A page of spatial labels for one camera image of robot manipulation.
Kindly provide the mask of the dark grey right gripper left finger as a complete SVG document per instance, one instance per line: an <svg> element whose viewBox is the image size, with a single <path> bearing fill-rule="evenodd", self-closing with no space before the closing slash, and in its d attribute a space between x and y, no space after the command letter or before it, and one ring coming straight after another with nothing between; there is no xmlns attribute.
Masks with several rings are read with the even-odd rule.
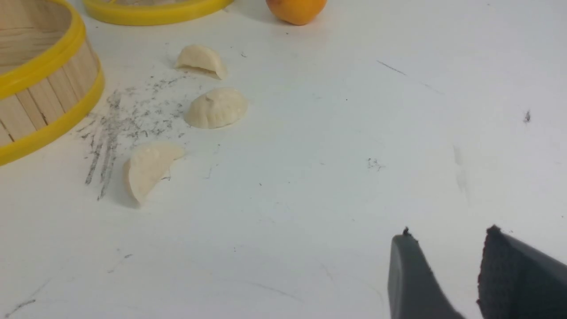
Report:
<svg viewBox="0 0 567 319"><path fill-rule="evenodd" d="M391 241L388 300L392 319L462 319L434 276L419 241L404 228Z"/></svg>

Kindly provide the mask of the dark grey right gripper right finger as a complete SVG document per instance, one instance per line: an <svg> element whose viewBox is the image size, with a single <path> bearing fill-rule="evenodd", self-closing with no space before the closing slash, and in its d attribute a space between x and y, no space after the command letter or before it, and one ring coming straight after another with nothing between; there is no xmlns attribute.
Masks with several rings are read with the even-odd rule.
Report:
<svg viewBox="0 0 567 319"><path fill-rule="evenodd" d="M485 319L564 319L567 267L491 226L482 251L477 303Z"/></svg>

